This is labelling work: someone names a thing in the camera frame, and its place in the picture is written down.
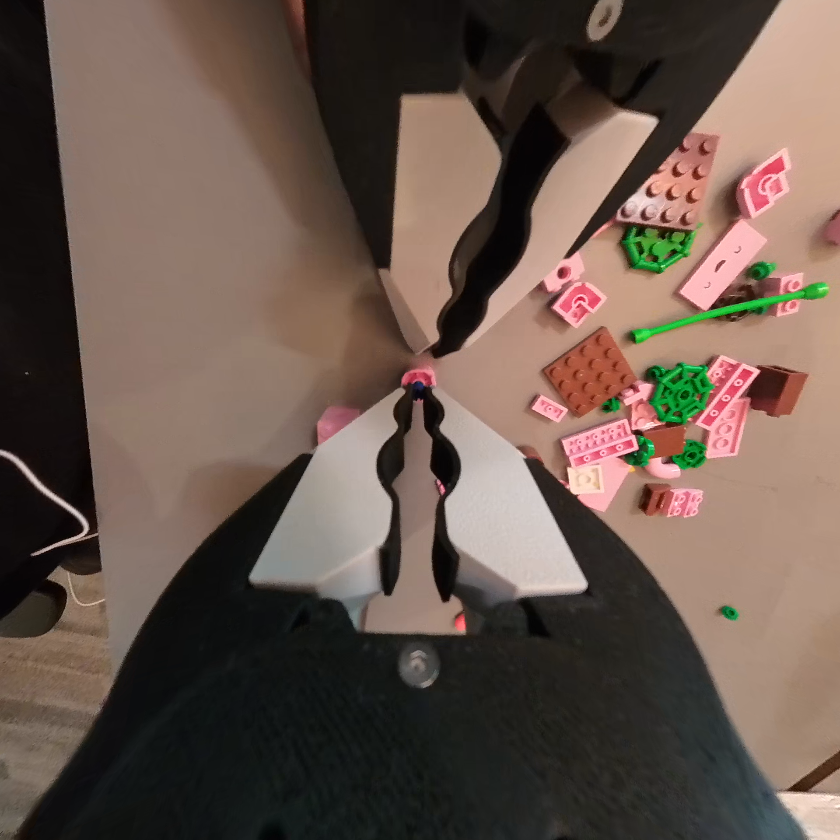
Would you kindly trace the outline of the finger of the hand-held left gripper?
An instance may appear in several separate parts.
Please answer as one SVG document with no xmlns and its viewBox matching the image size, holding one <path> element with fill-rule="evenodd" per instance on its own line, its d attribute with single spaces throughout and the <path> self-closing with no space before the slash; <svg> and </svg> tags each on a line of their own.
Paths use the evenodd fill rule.
<svg viewBox="0 0 840 840">
<path fill-rule="evenodd" d="M 580 248 L 577 239 L 656 125 L 603 98 L 531 109 L 501 142 L 486 204 L 451 257 L 453 292 L 437 319 L 434 357 L 469 346 Z"/>
<path fill-rule="evenodd" d="M 500 164 L 497 143 L 464 92 L 402 96 L 391 262 L 380 276 L 414 354 L 438 341 L 455 248 L 487 205 Z"/>
</svg>

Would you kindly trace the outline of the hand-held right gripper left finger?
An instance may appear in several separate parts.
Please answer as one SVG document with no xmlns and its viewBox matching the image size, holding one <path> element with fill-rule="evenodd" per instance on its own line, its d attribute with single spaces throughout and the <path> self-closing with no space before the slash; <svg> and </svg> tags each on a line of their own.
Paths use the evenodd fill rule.
<svg viewBox="0 0 840 840">
<path fill-rule="evenodd" d="M 255 587 L 336 601 L 391 595 L 400 573 L 400 502 L 413 391 L 401 387 L 319 445 L 259 555 Z"/>
</svg>

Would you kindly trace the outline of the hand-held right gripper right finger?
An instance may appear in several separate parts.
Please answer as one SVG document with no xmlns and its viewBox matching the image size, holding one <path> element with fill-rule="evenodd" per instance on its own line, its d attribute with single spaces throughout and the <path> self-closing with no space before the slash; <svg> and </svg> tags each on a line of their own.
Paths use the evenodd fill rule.
<svg viewBox="0 0 840 840">
<path fill-rule="evenodd" d="M 527 459 L 443 390 L 423 390 L 439 484 L 432 566 L 443 602 L 485 613 L 501 603 L 578 595 L 587 580 Z"/>
</svg>

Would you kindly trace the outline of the pink toy brick assembly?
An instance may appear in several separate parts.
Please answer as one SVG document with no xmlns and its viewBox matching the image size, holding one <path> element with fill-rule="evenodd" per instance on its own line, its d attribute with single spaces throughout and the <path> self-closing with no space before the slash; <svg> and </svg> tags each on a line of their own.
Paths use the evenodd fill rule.
<svg viewBox="0 0 840 840">
<path fill-rule="evenodd" d="M 359 408 L 351 406 L 328 406 L 316 423 L 317 446 L 326 443 L 362 414 Z"/>
</svg>

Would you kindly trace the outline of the brown studded plate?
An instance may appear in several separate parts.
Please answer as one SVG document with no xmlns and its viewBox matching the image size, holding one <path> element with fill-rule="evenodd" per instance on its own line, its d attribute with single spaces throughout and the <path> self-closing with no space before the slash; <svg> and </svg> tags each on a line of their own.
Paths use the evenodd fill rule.
<svg viewBox="0 0 840 840">
<path fill-rule="evenodd" d="M 615 221 L 679 232 L 696 229 L 719 143 L 716 133 L 689 133 L 619 207 Z"/>
<path fill-rule="evenodd" d="M 553 360 L 542 374 L 575 417 L 594 411 L 639 380 L 606 327 Z"/>
</svg>

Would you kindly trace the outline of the green web piece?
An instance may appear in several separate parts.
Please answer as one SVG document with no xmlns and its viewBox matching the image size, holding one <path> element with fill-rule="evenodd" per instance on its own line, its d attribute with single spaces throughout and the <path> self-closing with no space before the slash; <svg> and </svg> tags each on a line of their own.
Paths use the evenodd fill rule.
<svg viewBox="0 0 840 840">
<path fill-rule="evenodd" d="M 654 384 L 647 399 L 663 424 L 686 424 L 706 410 L 713 384 L 705 365 L 679 362 L 666 369 L 653 365 L 646 378 Z"/>
<path fill-rule="evenodd" d="M 665 230 L 630 226 L 621 239 L 627 263 L 632 270 L 662 274 L 690 256 L 698 231 Z"/>
</svg>

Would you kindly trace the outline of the pile of small toy bricks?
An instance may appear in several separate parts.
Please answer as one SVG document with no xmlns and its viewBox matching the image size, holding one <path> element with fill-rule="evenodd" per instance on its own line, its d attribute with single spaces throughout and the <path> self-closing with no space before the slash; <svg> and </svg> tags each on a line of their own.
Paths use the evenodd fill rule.
<svg viewBox="0 0 840 840">
<path fill-rule="evenodd" d="M 541 373 L 530 402 L 528 442 L 546 455 L 562 480 L 577 461 L 601 463 L 605 492 L 584 496 L 594 511 L 613 503 L 625 479 L 642 481 L 633 497 L 633 525 L 656 519 L 650 538 L 667 571 L 687 571 L 706 586 L 695 594 L 730 632 L 767 616 L 764 596 L 773 572 L 796 570 L 827 537 L 838 566 L 838 240 L 828 264 L 805 267 L 805 226 L 789 203 L 791 156 L 782 149 L 750 166 L 731 189 L 738 207 L 724 225 L 696 238 L 690 256 L 662 274 L 562 260 L 536 287 L 544 301 L 539 323 L 551 328 L 560 355 L 606 327 L 639 380 L 583 417 L 574 416 Z M 830 287 L 820 300 L 783 303 L 730 314 L 640 343 L 627 334 L 723 308 L 783 295 L 814 282 Z M 653 365 L 705 365 L 713 389 L 706 410 L 685 424 L 661 423 L 648 402 Z M 748 389 L 760 364 L 809 374 L 792 415 L 751 409 Z"/>
</svg>

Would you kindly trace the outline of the green ribbed rod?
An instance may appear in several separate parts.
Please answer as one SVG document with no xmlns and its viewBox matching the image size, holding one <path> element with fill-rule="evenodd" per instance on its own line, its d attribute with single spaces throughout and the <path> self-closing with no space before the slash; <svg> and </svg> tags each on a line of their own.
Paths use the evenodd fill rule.
<svg viewBox="0 0 840 840">
<path fill-rule="evenodd" d="M 802 289 L 785 293 L 783 295 L 756 298 L 750 301 L 732 304 L 723 308 L 714 308 L 702 311 L 696 315 L 668 322 L 651 328 L 631 330 L 627 337 L 635 344 L 644 343 L 653 337 L 664 333 L 670 333 L 678 329 L 707 320 L 719 319 L 730 314 L 741 312 L 761 311 L 765 313 L 772 306 L 780 306 L 783 303 L 798 302 L 802 300 L 814 301 L 824 299 L 830 293 L 830 287 L 825 282 L 814 282 Z"/>
</svg>

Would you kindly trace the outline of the brown square brick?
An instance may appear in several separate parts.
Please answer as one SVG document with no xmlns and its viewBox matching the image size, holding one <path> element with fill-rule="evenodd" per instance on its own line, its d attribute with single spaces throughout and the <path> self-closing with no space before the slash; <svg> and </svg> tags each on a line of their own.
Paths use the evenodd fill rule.
<svg viewBox="0 0 840 840">
<path fill-rule="evenodd" d="M 760 364 L 758 370 L 748 389 L 751 409 L 769 417 L 792 415 L 809 374 L 774 364 Z"/>
</svg>

